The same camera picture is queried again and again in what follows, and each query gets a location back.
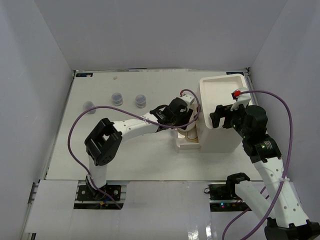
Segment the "white bottom drawer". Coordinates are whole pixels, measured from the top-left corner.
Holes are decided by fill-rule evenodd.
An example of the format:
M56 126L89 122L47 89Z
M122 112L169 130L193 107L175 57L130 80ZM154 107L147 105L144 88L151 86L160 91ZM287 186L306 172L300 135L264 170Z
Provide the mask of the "white bottom drawer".
M200 149L196 126L188 131L183 132L182 129L175 130L175 150L178 153L195 152Z

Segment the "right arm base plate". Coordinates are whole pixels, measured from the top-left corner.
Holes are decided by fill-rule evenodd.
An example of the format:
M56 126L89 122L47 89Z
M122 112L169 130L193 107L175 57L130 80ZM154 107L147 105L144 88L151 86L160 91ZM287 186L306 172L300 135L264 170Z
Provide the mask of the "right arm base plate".
M227 185L212 183L209 184L203 193L209 197L209 207L212 213L217 212L242 212L248 208L244 200L233 196Z

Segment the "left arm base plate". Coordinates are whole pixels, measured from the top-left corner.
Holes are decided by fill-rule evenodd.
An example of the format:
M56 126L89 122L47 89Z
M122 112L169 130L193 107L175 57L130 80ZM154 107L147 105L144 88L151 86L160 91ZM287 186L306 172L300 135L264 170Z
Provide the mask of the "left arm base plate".
M110 195L115 201L119 201L121 199L121 185L105 185L100 189L104 191L108 195ZM102 192L96 190L91 185L79 185L77 191L77 201L102 201L106 200L108 196L103 194Z

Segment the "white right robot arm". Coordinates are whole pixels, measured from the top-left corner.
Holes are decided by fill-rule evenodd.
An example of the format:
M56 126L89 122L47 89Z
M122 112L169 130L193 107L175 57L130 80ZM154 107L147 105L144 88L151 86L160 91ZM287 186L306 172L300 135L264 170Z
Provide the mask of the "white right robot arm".
M268 240L314 240L320 235L320 224L310 221L287 177L283 174L282 154L275 140L267 134L266 111L256 105L217 105L210 113L212 126L234 129L242 146L260 174L269 195L265 199L243 172L229 175L225 185L210 190L217 199L242 199L262 221Z

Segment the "white tape roll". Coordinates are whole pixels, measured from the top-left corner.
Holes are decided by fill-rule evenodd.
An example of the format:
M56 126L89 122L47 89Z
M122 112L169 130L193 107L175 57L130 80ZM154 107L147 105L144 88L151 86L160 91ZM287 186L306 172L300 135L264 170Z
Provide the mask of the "white tape roll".
M185 129L182 129L183 132L189 132L196 126L196 121L198 120L197 115L198 115L198 111L194 109L189 119L190 124Z

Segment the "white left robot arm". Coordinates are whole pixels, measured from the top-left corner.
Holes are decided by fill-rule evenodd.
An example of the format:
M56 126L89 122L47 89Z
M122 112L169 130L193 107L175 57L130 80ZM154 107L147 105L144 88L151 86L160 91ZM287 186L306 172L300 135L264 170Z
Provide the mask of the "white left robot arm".
M91 158L90 173L86 177L90 196L96 200L105 196L107 166L115 158L122 142L167 129L185 129L193 115L191 105L194 101L193 96L185 94L173 99L169 105L160 105L135 119L100 120L84 141Z

